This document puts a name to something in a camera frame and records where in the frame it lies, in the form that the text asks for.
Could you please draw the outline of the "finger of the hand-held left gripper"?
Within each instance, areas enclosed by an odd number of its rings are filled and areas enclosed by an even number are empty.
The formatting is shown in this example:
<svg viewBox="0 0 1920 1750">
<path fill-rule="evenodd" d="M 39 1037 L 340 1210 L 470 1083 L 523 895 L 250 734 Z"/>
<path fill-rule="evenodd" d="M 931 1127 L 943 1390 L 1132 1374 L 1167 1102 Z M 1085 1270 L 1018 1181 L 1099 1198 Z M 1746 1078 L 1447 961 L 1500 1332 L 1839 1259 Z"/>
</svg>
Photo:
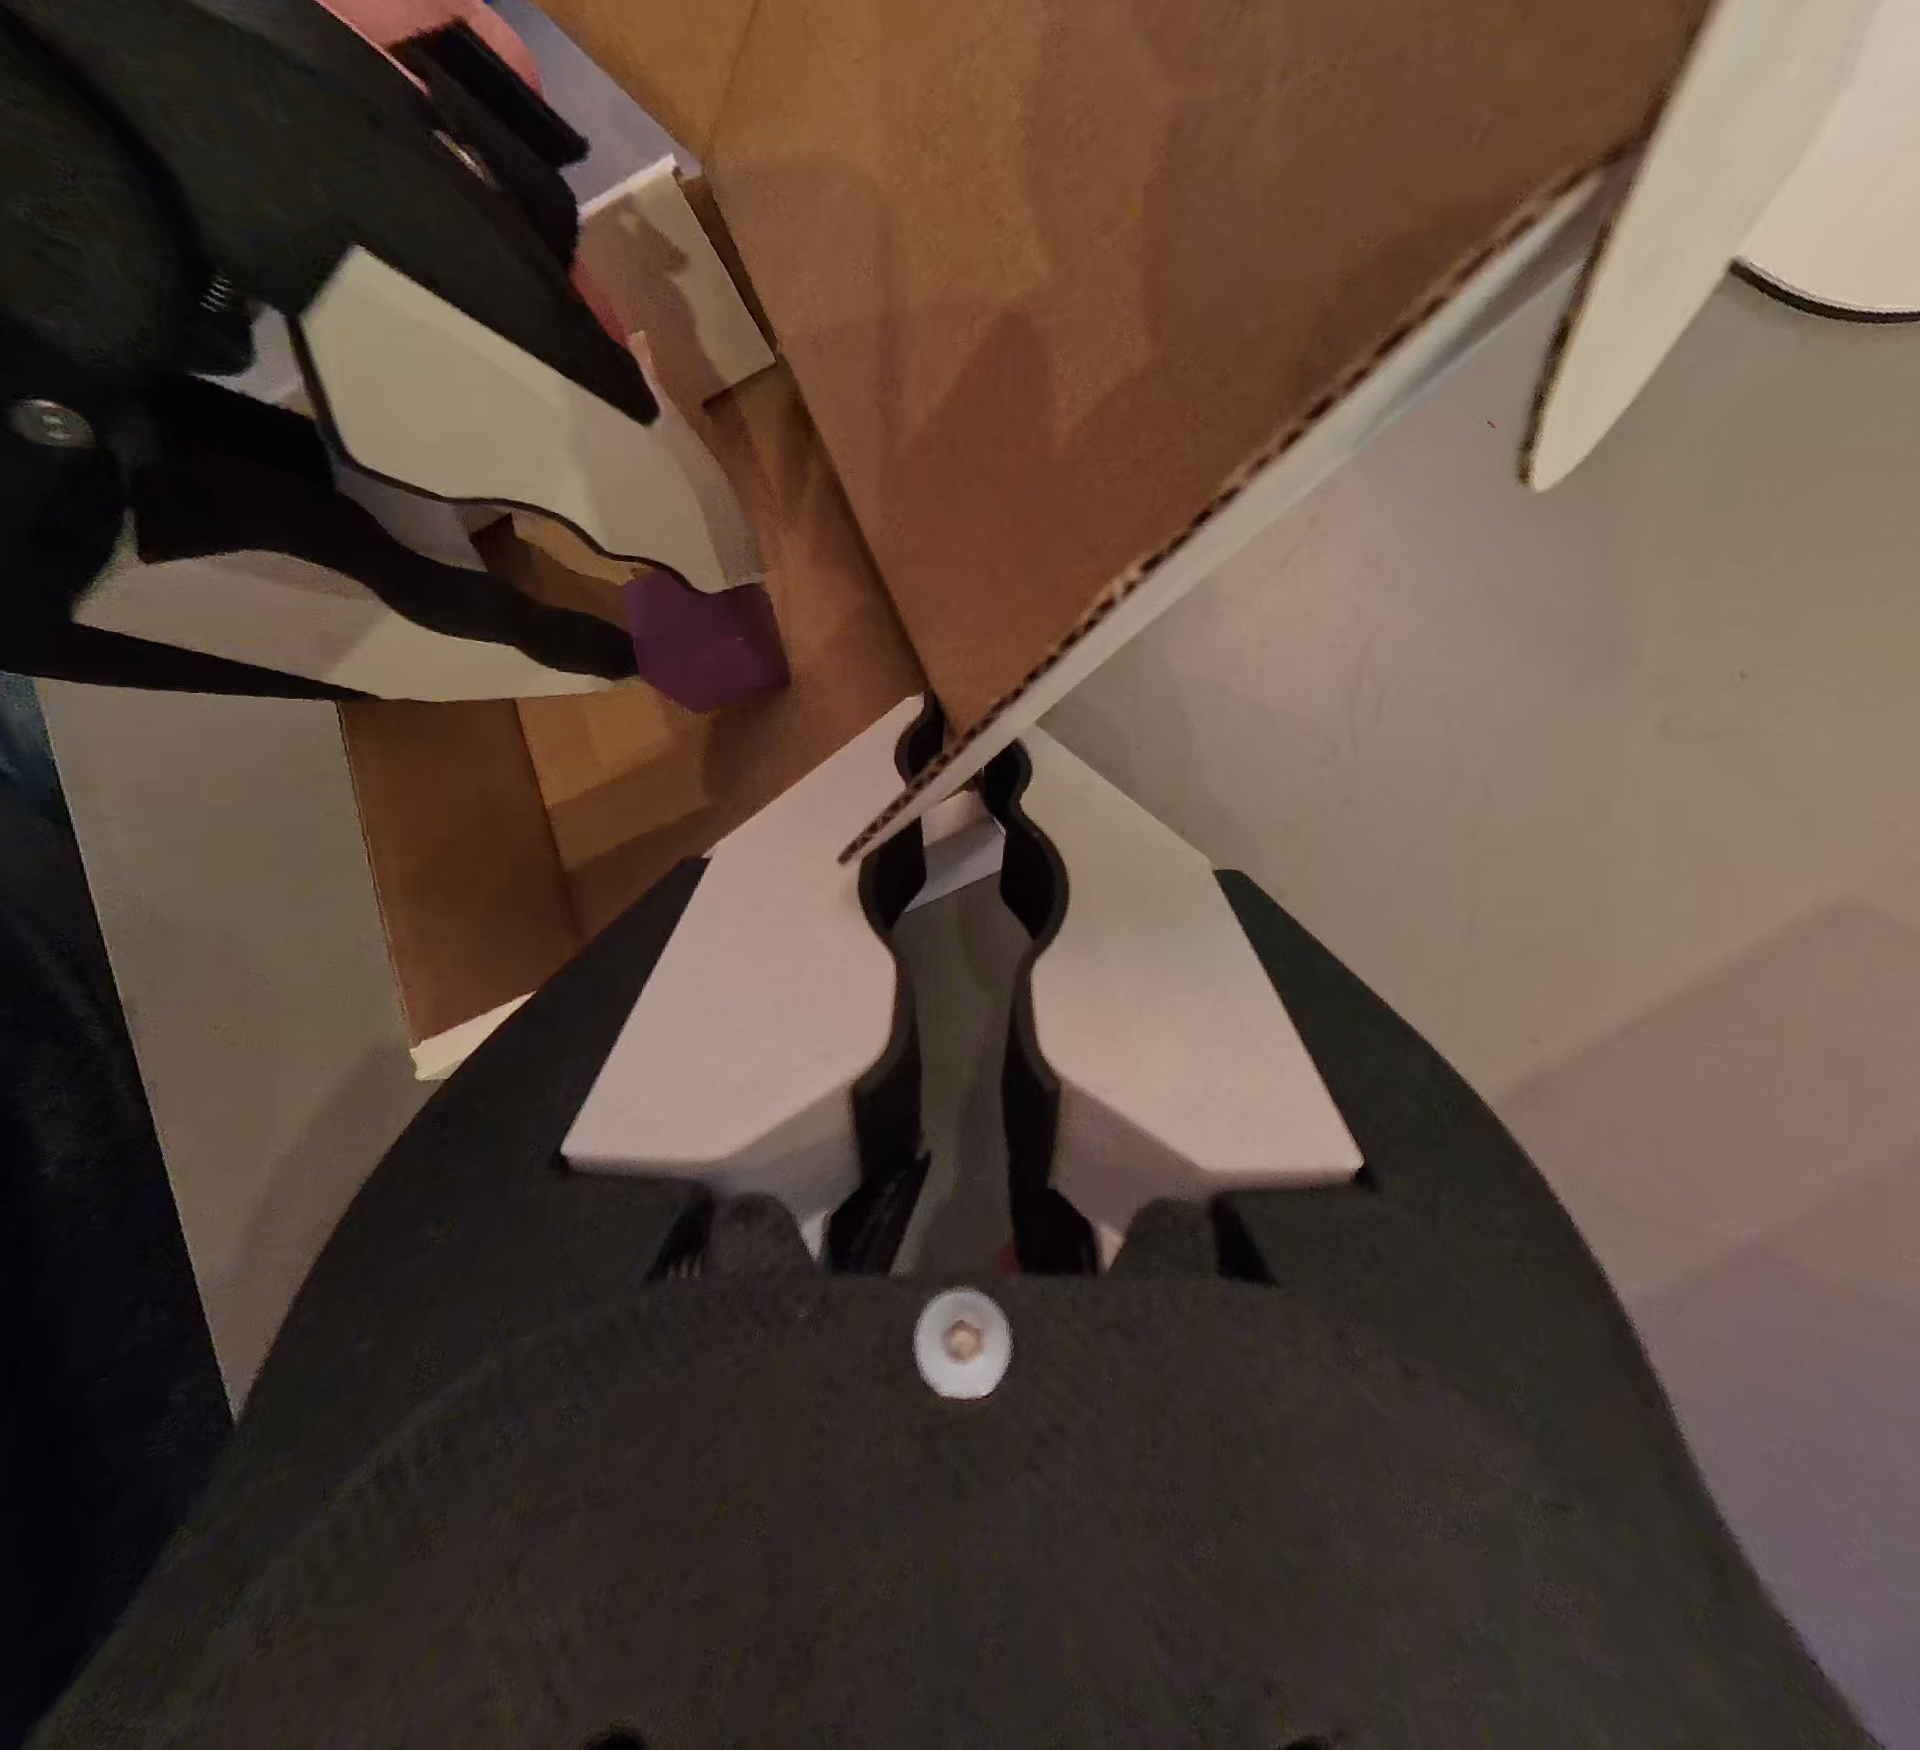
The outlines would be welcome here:
<svg viewBox="0 0 1920 1750">
<path fill-rule="evenodd" d="M 85 633 L 359 700 L 535 700 L 636 680 L 634 633 L 545 603 L 445 504 L 402 532 L 340 489 L 134 489 L 75 581 Z"/>
<path fill-rule="evenodd" d="M 756 522 L 676 396 L 634 420 L 373 250 L 298 320 L 298 358 L 346 459 L 392 489 L 545 514 L 682 582 L 763 581 Z"/>
</svg>

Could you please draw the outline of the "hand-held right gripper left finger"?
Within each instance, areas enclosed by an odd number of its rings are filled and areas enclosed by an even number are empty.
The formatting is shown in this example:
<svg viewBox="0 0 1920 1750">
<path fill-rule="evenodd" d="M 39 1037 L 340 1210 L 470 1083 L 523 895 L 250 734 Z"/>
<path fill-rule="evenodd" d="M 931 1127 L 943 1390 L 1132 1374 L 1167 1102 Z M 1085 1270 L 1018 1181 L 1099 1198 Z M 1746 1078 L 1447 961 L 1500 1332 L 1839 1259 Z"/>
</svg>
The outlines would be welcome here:
<svg viewBox="0 0 1920 1750">
<path fill-rule="evenodd" d="M 839 1271 L 894 1271 L 913 1228 L 924 1050 L 897 921 L 924 895 L 924 830 L 839 860 L 843 813 L 939 752 L 935 700 L 756 813 L 703 860 L 569 1138 L 571 1170 L 775 1198 Z"/>
</svg>

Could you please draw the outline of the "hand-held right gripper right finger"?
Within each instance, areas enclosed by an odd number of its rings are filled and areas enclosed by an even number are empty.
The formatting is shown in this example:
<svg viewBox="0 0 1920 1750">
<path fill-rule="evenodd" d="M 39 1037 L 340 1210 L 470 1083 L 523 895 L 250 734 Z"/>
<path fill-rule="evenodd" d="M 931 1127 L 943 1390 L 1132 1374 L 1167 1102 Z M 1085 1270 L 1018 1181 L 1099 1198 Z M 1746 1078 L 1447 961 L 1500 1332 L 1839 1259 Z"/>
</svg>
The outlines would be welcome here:
<svg viewBox="0 0 1920 1750">
<path fill-rule="evenodd" d="M 1024 928 L 1004 1147 L 1024 1271 L 1099 1271 L 1146 1205 L 1347 1190 L 1365 1152 L 1214 866 L 1034 734 L 981 768 Z"/>
</svg>

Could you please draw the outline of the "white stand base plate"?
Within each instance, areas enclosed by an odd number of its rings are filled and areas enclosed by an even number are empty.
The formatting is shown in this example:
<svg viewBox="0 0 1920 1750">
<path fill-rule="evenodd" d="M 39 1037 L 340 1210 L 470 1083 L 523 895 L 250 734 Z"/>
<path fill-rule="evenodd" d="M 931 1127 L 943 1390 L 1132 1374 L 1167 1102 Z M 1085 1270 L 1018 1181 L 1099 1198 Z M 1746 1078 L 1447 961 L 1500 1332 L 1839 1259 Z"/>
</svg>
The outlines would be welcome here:
<svg viewBox="0 0 1920 1750">
<path fill-rule="evenodd" d="M 1916 57 L 1864 67 L 1737 278 L 1826 323 L 1916 327 L 1916 127 Z"/>
</svg>

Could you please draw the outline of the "purple cube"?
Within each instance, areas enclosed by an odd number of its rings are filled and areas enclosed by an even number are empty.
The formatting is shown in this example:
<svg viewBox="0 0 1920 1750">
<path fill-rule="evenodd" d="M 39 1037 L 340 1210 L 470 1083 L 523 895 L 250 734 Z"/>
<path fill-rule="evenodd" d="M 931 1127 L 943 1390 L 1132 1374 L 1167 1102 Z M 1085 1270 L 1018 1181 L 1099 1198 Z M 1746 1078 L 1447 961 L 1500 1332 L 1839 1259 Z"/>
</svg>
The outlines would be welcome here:
<svg viewBox="0 0 1920 1750">
<path fill-rule="evenodd" d="M 793 665 L 763 582 L 703 593 L 676 572 L 620 582 L 636 680 L 682 711 L 734 711 L 785 689 Z"/>
</svg>

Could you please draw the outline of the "white and brown cardboard box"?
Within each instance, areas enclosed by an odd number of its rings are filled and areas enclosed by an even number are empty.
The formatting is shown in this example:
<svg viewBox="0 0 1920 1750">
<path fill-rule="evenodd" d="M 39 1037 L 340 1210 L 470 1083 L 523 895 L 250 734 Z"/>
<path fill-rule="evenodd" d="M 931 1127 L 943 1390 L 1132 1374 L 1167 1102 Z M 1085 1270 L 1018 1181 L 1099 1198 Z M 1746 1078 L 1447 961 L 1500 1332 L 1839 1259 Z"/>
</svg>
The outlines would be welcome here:
<svg viewBox="0 0 1920 1750">
<path fill-rule="evenodd" d="M 793 689 L 346 711 L 411 1041 L 935 689 L 877 846 L 1592 237 L 1523 478 L 1630 415 L 1880 0 L 535 0 L 705 169 L 781 368 L 713 415 Z"/>
</svg>

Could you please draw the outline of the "person's dark clothing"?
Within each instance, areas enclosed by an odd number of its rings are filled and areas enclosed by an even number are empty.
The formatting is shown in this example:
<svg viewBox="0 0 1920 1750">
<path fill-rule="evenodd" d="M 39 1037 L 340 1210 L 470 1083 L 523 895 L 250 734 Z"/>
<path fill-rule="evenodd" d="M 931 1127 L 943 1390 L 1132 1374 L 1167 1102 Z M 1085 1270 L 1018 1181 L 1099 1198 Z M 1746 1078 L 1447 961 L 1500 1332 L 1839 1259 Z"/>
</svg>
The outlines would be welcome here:
<svg viewBox="0 0 1920 1750">
<path fill-rule="evenodd" d="M 39 682 L 0 680 L 0 1747 L 109 1645 L 235 1432 Z"/>
</svg>

